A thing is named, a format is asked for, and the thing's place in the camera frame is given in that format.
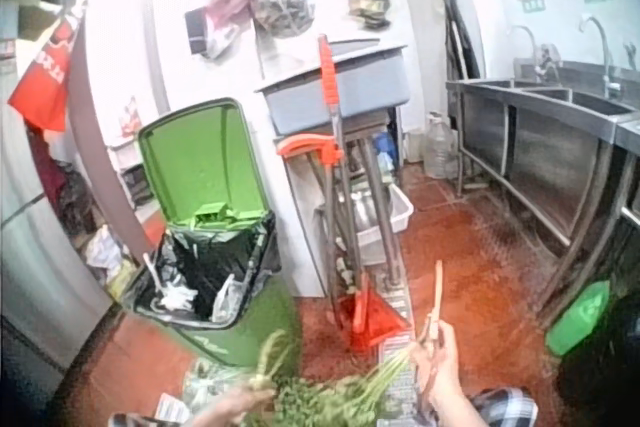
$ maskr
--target plaid sleeve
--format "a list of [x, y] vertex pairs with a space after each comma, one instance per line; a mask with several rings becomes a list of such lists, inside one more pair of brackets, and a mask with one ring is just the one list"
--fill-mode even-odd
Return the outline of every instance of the plaid sleeve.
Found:
[[533, 427], [538, 417], [535, 401], [521, 389], [486, 390], [470, 400], [489, 427]]

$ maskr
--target person's left hand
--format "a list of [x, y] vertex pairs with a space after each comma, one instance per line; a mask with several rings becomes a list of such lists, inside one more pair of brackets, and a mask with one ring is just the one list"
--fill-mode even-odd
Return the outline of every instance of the person's left hand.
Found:
[[189, 427], [225, 427], [240, 423], [247, 412], [273, 399], [275, 390], [251, 390], [235, 387], [220, 396], [214, 405], [196, 415], [187, 424]]

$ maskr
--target green trash can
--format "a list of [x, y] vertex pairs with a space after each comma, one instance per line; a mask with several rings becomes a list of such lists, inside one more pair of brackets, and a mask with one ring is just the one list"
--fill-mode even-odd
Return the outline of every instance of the green trash can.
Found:
[[[236, 315], [225, 322], [213, 322], [202, 312], [199, 316], [158, 312], [153, 308], [152, 279], [144, 269], [123, 296], [125, 308], [158, 322], [199, 355], [237, 367], [255, 367], [263, 342], [282, 329], [294, 347], [283, 373], [294, 374], [301, 347], [300, 322], [279, 274], [275, 220], [263, 195], [240, 106], [232, 99], [220, 99], [173, 112], [144, 127], [138, 145], [171, 232], [172, 238], [165, 235], [163, 244], [173, 246], [183, 260], [188, 257], [190, 263], [181, 265], [189, 287], [195, 288], [189, 269], [197, 270], [205, 279], [201, 285], [211, 287], [206, 307], [216, 293], [210, 290], [219, 288], [231, 269], [240, 270], [244, 279], [236, 280], [242, 280], [243, 301]], [[229, 269], [224, 258], [228, 246], [237, 251]], [[157, 255], [159, 270], [164, 248]]]

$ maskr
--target white plastic bag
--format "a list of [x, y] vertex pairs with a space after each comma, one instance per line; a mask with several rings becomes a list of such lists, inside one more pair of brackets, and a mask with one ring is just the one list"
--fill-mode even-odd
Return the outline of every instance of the white plastic bag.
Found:
[[110, 282], [120, 272], [122, 250], [111, 235], [107, 224], [100, 227], [89, 241], [85, 255], [88, 265], [98, 269], [106, 269], [107, 282]]
[[226, 322], [235, 315], [242, 301], [242, 287], [242, 282], [237, 282], [235, 276], [229, 274], [222, 288], [216, 294], [211, 322]]

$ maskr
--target black garbage bag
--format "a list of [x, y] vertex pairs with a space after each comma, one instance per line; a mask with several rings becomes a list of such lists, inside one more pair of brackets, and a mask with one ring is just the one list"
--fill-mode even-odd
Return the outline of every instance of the black garbage bag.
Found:
[[[186, 282], [197, 291], [191, 310], [166, 310], [159, 305], [151, 275], [144, 269], [123, 295], [122, 303], [138, 314], [163, 323], [192, 328], [226, 329], [237, 322], [260, 293], [266, 280], [280, 271], [272, 212], [244, 230], [204, 232], [173, 230], [164, 235], [155, 256], [163, 285]], [[216, 295], [230, 274], [242, 282], [241, 301], [225, 322], [211, 321]]]
[[617, 300], [562, 358], [556, 388], [595, 425], [629, 425], [640, 399], [640, 291]]

